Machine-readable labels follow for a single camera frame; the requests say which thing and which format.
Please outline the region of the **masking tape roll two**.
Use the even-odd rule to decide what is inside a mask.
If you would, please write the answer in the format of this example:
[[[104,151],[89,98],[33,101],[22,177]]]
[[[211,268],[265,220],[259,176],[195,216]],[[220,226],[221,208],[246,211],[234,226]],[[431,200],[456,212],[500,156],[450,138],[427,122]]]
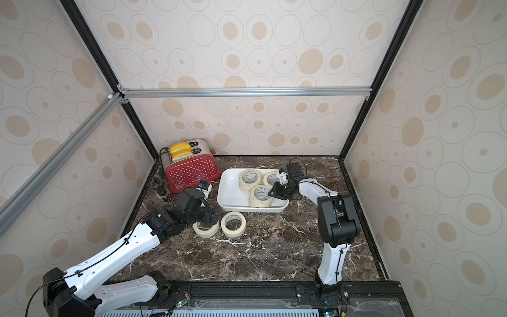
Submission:
[[[275,183],[281,182],[279,177],[280,174],[278,171],[266,173],[263,177],[263,185],[266,186],[268,190],[271,190]]]

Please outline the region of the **masking tape roll five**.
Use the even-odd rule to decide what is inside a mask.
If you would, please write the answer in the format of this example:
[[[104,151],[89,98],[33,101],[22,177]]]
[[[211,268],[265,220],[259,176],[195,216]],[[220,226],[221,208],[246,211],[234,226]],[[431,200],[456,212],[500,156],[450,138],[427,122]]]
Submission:
[[[201,223],[200,222],[196,222],[196,223],[193,224],[193,229],[194,229],[194,232],[195,232],[196,235],[198,235],[201,238],[208,239],[208,238],[213,237],[215,234],[217,234],[217,232],[220,229],[220,224],[216,223],[216,224],[212,225],[208,229],[202,229],[201,228]]]

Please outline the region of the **masking tape roll four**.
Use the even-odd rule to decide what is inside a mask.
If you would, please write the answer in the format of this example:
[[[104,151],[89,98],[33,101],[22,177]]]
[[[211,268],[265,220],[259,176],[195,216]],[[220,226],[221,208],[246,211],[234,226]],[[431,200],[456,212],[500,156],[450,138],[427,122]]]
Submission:
[[[264,185],[254,186],[250,191],[249,206],[255,208],[270,208],[273,197],[269,196],[270,189]]]

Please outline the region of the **white plastic storage tray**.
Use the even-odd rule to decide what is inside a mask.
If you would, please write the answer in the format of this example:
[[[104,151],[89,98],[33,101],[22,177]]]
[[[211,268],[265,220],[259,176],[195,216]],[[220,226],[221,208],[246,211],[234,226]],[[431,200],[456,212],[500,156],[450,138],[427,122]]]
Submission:
[[[288,200],[273,199],[270,207],[250,207],[249,195],[240,190],[240,175],[246,169],[227,169],[220,178],[217,202],[224,211],[241,213],[282,213],[289,205]]]

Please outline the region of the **masking tape roll one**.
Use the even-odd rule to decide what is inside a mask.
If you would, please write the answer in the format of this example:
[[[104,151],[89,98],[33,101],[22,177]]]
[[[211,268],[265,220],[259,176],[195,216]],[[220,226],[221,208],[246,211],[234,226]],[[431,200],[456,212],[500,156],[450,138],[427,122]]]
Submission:
[[[263,177],[256,169],[246,169],[240,173],[239,189],[243,194],[249,195],[251,190],[263,184]]]

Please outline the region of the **masking tape roll three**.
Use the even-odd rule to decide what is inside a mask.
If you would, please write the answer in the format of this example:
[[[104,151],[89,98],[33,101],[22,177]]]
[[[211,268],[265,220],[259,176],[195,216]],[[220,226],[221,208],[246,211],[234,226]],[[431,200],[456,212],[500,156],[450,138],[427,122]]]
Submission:
[[[240,212],[231,211],[223,216],[220,226],[228,238],[239,238],[246,230],[246,218]]]

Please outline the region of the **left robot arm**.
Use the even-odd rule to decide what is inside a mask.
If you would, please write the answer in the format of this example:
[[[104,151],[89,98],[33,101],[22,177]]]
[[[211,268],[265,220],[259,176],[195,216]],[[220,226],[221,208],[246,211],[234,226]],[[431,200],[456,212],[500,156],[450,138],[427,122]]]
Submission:
[[[217,224],[220,208],[210,206],[210,191],[210,187],[186,188],[172,203],[146,214],[131,231],[103,251],[65,271],[48,271],[39,288],[48,316],[100,316],[155,298],[167,287],[159,273],[114,284],[107,281],[188,227],[196,223]]]

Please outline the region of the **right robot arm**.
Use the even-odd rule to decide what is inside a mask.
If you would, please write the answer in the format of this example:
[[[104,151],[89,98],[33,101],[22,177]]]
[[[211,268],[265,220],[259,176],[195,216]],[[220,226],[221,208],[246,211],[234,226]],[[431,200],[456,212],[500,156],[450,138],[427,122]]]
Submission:
[[[333,191],[310,178],[297,162],[290,162],[277,173],[268,196],[281,200],[300,195],[317,206],[318,231],[324,242],[322,261],[317,271],[322,295],[338,289],[343,280],[347,252],[360,232],[359,216],[350,194]]]

